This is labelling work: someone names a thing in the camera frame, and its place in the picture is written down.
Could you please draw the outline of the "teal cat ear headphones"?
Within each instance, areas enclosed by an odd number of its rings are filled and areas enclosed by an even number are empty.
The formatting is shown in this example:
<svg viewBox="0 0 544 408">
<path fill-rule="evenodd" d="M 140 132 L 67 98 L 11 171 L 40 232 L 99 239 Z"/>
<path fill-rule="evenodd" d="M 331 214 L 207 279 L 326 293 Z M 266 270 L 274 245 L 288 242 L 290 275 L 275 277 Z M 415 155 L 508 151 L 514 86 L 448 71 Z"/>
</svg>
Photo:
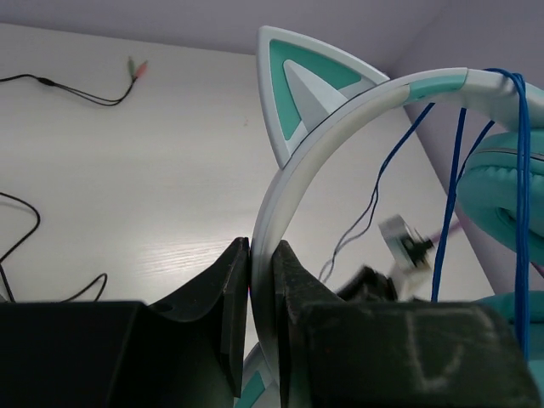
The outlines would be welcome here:
<svg viewBox="0 0 544 408">
<path fill-rule="evenodd" d="M 278 171 L 252 233 L 250 299 L 258 344 L 245 361 L 238 404 L 276 407 L 279 355 L 271 258 L 323 165 L 350 147 L 372 159 L 394 142 L 375 133 L 374 126 L 421 101 L 455 101 L 516 130 L 519 94 L 500 72 L 466 67 L 391 79 L 340 48 L 267 25 L 258 30 L 257 71 L 263 119 Z"/>
</svg>

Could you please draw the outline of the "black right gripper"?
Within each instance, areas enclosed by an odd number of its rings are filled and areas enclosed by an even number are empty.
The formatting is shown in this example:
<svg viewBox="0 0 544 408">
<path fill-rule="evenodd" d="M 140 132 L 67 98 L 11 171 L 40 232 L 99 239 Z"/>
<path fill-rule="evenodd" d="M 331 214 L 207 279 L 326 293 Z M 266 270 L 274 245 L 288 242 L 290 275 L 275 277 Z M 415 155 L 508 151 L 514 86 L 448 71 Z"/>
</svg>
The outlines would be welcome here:
<svg viewBox="0 0 544 408">
<path fill-rule="evenodd" d="M 354 277 L 336 291 L 346 302 L 395 302 L 397 292 L 391 278 L 363 265 Z"/>
</svg>

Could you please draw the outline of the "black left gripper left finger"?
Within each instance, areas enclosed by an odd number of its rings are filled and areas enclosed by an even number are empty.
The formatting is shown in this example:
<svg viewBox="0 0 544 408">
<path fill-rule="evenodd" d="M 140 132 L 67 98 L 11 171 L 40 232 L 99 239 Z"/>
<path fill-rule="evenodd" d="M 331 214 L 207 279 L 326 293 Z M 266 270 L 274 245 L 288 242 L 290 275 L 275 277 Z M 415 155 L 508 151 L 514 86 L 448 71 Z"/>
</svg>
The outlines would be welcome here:
<svg viewBox="0 0 544 408">
<path fill-rule="evenodd" d="M 3 303 L 4 407 L 231 407 L 241 394 L 249 243 L 153 304 Z"/>
</svg>

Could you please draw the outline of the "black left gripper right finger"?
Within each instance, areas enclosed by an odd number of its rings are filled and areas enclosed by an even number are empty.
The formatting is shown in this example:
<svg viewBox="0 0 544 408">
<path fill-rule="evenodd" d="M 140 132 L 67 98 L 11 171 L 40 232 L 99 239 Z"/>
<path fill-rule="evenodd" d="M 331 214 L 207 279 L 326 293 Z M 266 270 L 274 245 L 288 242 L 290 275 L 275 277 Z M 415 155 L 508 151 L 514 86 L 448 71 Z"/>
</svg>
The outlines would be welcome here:
<svg viewBox="0 0 544 408">
<path fill-rule="evenodd" d="M 347 302 L 274 254 L 284 407 L 537 407 L 507 322 L 482 303 Z"/>
</svg>

